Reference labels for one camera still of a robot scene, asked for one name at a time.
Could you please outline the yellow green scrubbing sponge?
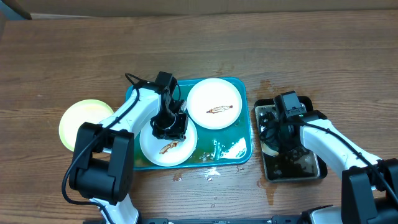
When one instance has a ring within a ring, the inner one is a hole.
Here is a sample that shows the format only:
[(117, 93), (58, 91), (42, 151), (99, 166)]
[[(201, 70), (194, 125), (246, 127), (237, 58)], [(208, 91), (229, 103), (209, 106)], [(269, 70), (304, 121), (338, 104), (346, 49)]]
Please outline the yellow green scrubbing sponge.
[(261, 142), (261, 149), (262, 149), (262, 152), (268, 156), (275, 157), (275, 156), (279, 155), (278, 151), (275, 151), (274, 149), (269, 147), (265, 142)]

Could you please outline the pale yellow plate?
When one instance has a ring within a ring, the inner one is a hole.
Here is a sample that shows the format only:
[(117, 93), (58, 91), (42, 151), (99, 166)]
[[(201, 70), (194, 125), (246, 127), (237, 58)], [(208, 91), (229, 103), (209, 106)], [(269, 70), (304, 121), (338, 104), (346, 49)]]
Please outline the pale yellow plate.
[(82, 100), (64, 112), (58, 127), (62, 144), (74, 151), (78, 128), (84, 123), (97, 124), (114, 113), (112, 108), (100, 100)]

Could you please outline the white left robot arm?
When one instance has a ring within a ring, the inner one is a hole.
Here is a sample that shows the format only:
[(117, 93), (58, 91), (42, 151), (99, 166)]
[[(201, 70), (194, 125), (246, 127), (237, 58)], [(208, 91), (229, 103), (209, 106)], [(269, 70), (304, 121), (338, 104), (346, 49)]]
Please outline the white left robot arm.
[(185, 101), (174, 99), (179, 85), (134, 85), (130, 99), (99, 124), (78, 131), (72, 163), (62, 180), (62, 195), (74, 205), (94, 205), (103, 223), (140, 223), (129, 191), (135, 137), (149, 124), (156, 140), (177, 145), (187, 138)]

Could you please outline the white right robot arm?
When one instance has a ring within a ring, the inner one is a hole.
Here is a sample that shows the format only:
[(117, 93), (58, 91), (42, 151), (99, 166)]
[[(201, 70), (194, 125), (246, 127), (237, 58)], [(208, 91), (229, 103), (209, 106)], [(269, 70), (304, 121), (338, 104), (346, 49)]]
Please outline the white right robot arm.
[(267, 139), (298, 141), (341, 179), (341, 205), (308, 213), (309, 223), (397, 223), (397, 159), (382, 160), (341, 134), (328, 119), (273, 122)]

